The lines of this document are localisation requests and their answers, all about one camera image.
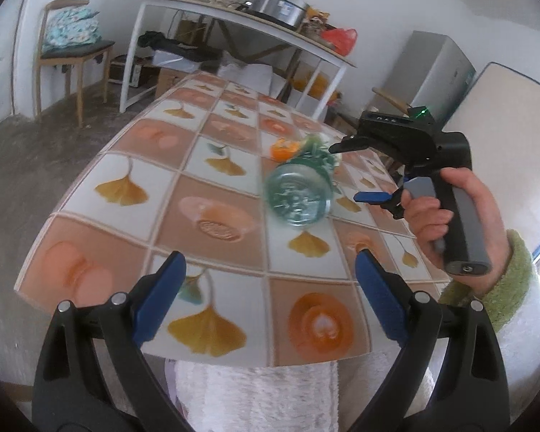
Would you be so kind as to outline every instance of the water bottle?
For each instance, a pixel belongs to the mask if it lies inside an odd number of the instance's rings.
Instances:
[[[300,152],[279,165],[264,184],[272,213],[293,226],[307,227],[330,210],[335,159],[318,136],[309,136]]]

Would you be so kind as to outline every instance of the stainless steel pot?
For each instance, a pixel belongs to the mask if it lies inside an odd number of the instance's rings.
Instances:
[[[304,20],[308,6],[303,0],[252,0],[249,12],[259,18],[297,30]]]

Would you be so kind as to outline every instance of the white table leg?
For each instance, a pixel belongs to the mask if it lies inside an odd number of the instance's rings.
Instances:
[[[308,84],[304,88],[304,92],[300,96],[300,99],[298,99],[298,102],[296,103],[296,107],[295,107],[295,109],[297,111],[302,106],[302,101],[304,100],[304,97],[306,97],[308,95],[308,92],[310,91],[310,88],[312,88],[312,86],[314,85],[314,81],[316,81],[316,78],[318,77],[318,74],[320,74],[320,68],[321,68],[323,62],[324,62],[324,60],[320,60],[318,62],[318,66],[316,67],[316,69],[312,73],[312,76],[310,77],[310,80],[308,81]]]
[[[144,20],[144,13],[146,11],[146,3],[143,1],[140,4],[136,22],[132,29],[132,37],[130,38],[130,45],[128,46],[128,54],[126,56],[126,64],[124,65],[124,76],[122,77],[122,89],[120,90],[120,113],[126,111],[128,88],[130,87],[130,74],[132,73],[132,65],[134,64],[134,55],[136,53],[136,43],[140,30],[142,29],[142,20]]]
[[[318,106],[316,107],[316,110],[312,114],[312,119],[316,120],[318,118],[318,116],[320,115],[320,113],[322,112],[322,110],[324,109],[328,101],[330,100],[330,97],[334,93],[335,89],[337,88],[338,83],[340,83],[340,80],[344,76],[344,73],[346,73],[347,67],[348,66],[344,64],[338,69],[338,73],[336,73],[336,76],[334,76],[334,79],[324,91],[324,94],[322,98],[320,99],[320,102],[318,102]]]

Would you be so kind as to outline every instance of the fuzzy green sleeve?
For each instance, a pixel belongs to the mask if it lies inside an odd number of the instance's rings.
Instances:
[[[532,255],[524,240],[515,230],[509,230],[507,234],[512,249],[508,268],[490,292],[480,299],[496,332],[514,316],[535,274]],[[440,303],[462,306],[474,298],[468,286],[452,281],[442,293]]]

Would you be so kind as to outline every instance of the chair seat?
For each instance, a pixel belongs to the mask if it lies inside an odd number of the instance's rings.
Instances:
[[[52,49],[45,51],[40,58],[47,59],[79,59],[86,57],[97,51],[107,49],[115,44],[114,41],[101,40],[93,44],[76,45],[72,47],[64,47],[62,49]]]

